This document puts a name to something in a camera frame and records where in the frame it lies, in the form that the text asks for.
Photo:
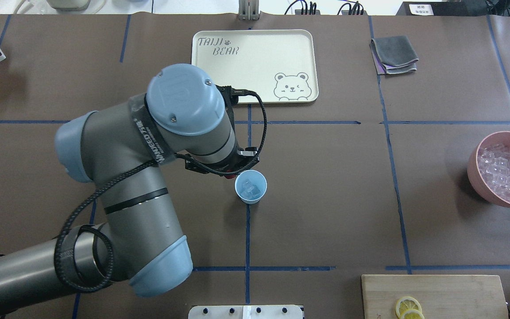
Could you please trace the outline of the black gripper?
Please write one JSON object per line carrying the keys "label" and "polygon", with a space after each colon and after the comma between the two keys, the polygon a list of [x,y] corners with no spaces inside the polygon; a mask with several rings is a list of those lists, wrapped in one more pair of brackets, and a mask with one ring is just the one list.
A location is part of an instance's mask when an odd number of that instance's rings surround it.
{"label": "black gripper", "polygon": [[225,176],[227,172],[239,174],[259,163],[259,148],[235,147],[225,159],[215,163],[202,162],[200,157],[194,157],[192,154],[185,154],[184,161],[187,170],[201,174],[215,174],[218,176]]}

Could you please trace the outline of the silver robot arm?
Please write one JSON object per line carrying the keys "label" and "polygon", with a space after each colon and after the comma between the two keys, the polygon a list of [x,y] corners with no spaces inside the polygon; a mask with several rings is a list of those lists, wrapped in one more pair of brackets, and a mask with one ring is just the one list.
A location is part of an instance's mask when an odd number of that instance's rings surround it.
{"label": "silver robot arm", "polygon": [[241,148],[233,107],[248,89],[219,86],[188,63],[165,67],[147,91],[59,128],[59,162],[97,188],[53,240],[0,254],[0,318],[22,307],[128,280],[153,297],[190,276],[193,262],[160,166],[180,158],[187,170],[233,178],[259,161]]}

